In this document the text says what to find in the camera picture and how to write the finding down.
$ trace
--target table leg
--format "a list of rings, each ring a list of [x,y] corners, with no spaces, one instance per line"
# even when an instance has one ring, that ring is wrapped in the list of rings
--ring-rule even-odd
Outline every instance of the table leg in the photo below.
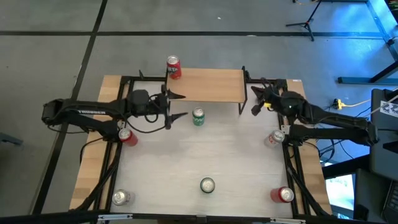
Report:
[[[322,167],[323,177],[326,179],[355,173],[356,169],[369,170],[369,155],[361,156],[345,162]]]

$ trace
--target can lid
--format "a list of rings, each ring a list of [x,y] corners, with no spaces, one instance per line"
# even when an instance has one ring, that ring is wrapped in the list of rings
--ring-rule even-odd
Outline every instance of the can lid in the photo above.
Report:
[[[275,130],[274,131],[274,138],[277,141],[282,142],[285,139],[285,133],[283,133],[281,130]]]
[[[284,202],[291,202],[294,199],[293,190],[288,187],[282,187],[279,190],[280,199]]]
[[[128,128],[123,128],[119,131],[119,139],[126,140],[131,136],[131,130]]]
[[[171,64],[171,65],[175,65],[176,63],[178,63],[179,59],[177,56],[175,55],[171,55],[167,58],[167,63]]]
[[[203,110],[200,107],[197,107],[197,108],[193,109],[193,115],[194,116],[200,117],[200,116],[203,116],[204,114],[205,114],[205,110]]]
[[[128,201],[128,195],[127,195],[127,193],[125,191],[118,190],[118,191],[116,191],[113,194],[112,202],[115,205],[121,205],[121,204],[123,204],[124,202],[127,202],[127,201]]]
[[[216,188],[216,184],[212,178],[205,177],[200,182],[200,188],[204,193],[212,193]]]

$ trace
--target yellow cable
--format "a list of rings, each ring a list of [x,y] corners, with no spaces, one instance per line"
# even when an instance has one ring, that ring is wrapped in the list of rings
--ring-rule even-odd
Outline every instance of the yellow cable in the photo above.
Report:
[[[360,102],[360,103],[356,103],[356,104],[354,104],[354,105],[346,105],[346,104],[344,104],[344,103],[341,103],[341,106],[342,106],[342,107],[344,107],[344,106],[347,106],[347,107],[354,107],[354,106],[358,106],[358,105],[361,105],[361,104],[366,103],[366,102],[369,102],[369,101],[371,101],[371,100],[368,99],[368,100],[362,101],[362,102]]]

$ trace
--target table surface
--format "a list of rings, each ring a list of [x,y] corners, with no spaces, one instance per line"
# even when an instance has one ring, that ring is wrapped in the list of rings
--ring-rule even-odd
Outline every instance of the table surface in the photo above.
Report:
[[[161,82],[134,83],[134,90],[160,91]],[[261,87],[261,84],[248,84]],[[279,129],[277,113],[267,110],[257,116],[250,108],[256,96],[248,92],[247,109],[238,113],[236,103],[173,101],[170,114],[189,112],[176,120],[170,130],[136,133],[134,147],[124,145],[115,189],[135,194],[133,203],[112,206],[111,212],[174,215],[292,218],[288,203],[274,203],[270,192],[287,186],[282,145],[271,148],[264,139]],[[193,124],[190,112],[200,106],[205,123]],[[130,117],[137,129],[162,127]],[[200,190],[200,181],[211,177],[216,189]]]
[[[109,102],[116,99],[119,90],[120,79],[120,75],[105,76],[99,93],[98,101]],[[290,91],[296,91],[297,93],[305,96],[301,80],[287,80],[287,86]],[[103,115],[96,115],[94,117],[102,121],[110,119],[109,116]],[[98,133],[90,133],[87,141],[91,141],[99,137],[100,135]],[[105,148],[106,142],[96,142],[86,147],[76,180],[76,186],[70,203],[70,208],[76,208],[79,206],[90,194],[94,186],[98,183],[101,166],[103,164]],[[114,148],[109,160],[113,159]],[[300,155],[307,188],[312,193],[315,200],[322,206],[322,208],[328,213],[331,213],[331,208],[326,193],[325,180],[323,178],[322,168],[319,162],[318,151],[313,146],[304,144],[300,147]],[[104,186],[100,208],[105,207],[108,184],[109,182]],[[295,191],[298,203],[298,211],[299,213],[303,213],[302,197],[297,185]]]
[[[243,70],[182,68],[182,76],[168,76],[167,88],[185,96],[181,101],[244,102]]]

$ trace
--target red soda can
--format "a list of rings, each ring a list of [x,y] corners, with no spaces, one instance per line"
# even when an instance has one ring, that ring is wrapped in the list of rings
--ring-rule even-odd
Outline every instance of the red soda can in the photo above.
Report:
[[[128,146],[135,146],[138,143],[137,136],[128,128],[119,131],[119,139]]]
[[[172,79],[179,79],[181,77],[181,63],[177,56],[171,55],[167,58],[167,73]]]
[[[294,193],[288,187],[279,187],[271,190],[271,199],[276,203],[289,203],[294,199]]]

